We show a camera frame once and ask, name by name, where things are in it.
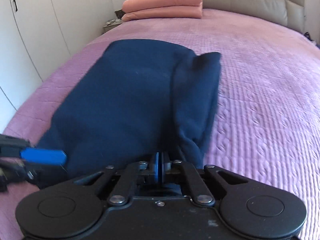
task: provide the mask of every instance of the purple bedspread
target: purple bedspread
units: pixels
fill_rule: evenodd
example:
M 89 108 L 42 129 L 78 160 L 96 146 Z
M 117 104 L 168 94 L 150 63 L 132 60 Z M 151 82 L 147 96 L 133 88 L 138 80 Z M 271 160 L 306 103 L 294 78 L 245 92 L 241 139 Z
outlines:
M 197 54 L 222 54 L 219 109 L 204 162 L 300 197 L 308 210 L 300 237 L 319 240 L 320 50 L 285 27 L 212 9 L 204 10 L 203 19 L 126 22 L 59 68 L 18 110 L 5 133 L 35 144 L 106 47 L 133 38 L 169 41 Z M 0 194 L 1 240 L 21 238 L 14 210 L 35 190 L 13 185 L 9 194 Z

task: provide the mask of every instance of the folded blanket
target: folded blanket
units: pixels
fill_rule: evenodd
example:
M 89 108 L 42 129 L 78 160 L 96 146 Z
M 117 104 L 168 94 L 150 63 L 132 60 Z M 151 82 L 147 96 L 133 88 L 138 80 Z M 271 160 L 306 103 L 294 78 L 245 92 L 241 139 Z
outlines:
M 126 13 L 122 20 L 124 22 L 148 18 L 198 18 L 202 17 L 202 4 L 200 6 L 168 6 L 160 8 L 145 9 Z
M 166 6 L 200 6 L 202 0 L 126 0 L 122 5 L 125 13 Z
M 164 41 L 115 41 L 54 113 L 38 147 L 64 150 L 69 178 L 122 169 L 157 151 L 201 168 L 219 60 L 217 52 L 197 56 Z

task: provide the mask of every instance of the screw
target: screw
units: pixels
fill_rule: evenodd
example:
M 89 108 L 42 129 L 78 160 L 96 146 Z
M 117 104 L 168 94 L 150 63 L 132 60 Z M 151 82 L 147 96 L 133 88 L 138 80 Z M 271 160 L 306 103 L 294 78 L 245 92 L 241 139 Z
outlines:
M 125 197 L 120 196 L 120 195 L 113 195 L 109 201 L 113 204 L 121 204 L 125 201 Z
M 212 202 L 212 197 L 208 196 L 208 195 L 199 195 L 197 197 L 197 201 L 201 204 L 208 204 L 210 202 Z
M 158 207 L 164 207 L 165 206 L 165 202 L 164 201 L 156 201 L 156 204 Z
M 31 171 L 28 171 L 27 176 L 29 177 L 29 179 L 33 180 L 35 177 L 33 176 L 33 174 L 31 173 Z

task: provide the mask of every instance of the navy blue garment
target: navy blue garment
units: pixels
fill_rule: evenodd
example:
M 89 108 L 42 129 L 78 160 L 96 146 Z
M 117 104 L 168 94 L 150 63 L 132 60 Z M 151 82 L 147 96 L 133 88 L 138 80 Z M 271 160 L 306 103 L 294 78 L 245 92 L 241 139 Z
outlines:
M 123 169 L 157 151 L 202 168 L 219 60 L 164 41 L 115 41 L 57 109 L 38 147 L 64 150 L 69 178 Z

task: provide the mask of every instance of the dark blue cloth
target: dark blue cloth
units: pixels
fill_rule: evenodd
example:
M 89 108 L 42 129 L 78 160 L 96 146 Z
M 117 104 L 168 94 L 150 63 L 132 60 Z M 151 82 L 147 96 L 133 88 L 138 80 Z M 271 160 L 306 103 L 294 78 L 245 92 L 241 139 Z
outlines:
M 115 41 L 57 109 L 38 147 L 64 150 L 69 178 L 157 151 L 201 168 L 219 60 L 164 41 Z

